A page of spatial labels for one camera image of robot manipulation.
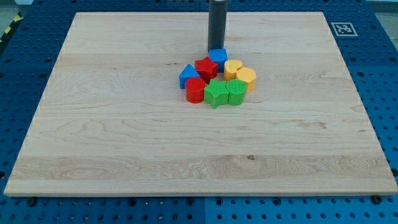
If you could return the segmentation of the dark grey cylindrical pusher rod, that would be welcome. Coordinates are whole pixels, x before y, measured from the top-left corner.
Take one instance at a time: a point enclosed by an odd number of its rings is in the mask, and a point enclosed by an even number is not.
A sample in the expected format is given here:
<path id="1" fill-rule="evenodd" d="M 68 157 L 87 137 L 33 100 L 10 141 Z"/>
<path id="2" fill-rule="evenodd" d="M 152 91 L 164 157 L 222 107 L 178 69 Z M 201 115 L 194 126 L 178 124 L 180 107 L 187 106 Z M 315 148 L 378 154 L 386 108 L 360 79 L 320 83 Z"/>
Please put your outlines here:
<path id="1" fill-rule="evenodd" d="M 228 0 L 209 0 L 208 51 L 224 47 L 227 11 Z"/>

